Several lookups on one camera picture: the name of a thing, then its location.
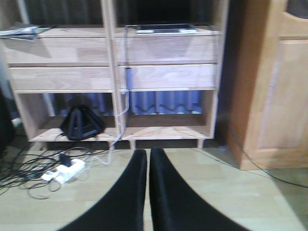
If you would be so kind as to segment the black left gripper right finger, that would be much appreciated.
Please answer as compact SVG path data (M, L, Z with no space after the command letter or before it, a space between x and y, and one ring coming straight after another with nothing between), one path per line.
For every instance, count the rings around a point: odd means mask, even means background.
M149 196L155 231L244 231L198 195L163 148L150 153Z

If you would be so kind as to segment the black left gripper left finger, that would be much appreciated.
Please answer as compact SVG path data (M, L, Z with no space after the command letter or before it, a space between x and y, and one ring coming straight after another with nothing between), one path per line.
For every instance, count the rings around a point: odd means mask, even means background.
M62 231L142 231L146 192L147 156L134 151L111 189L88 211L60 228Z

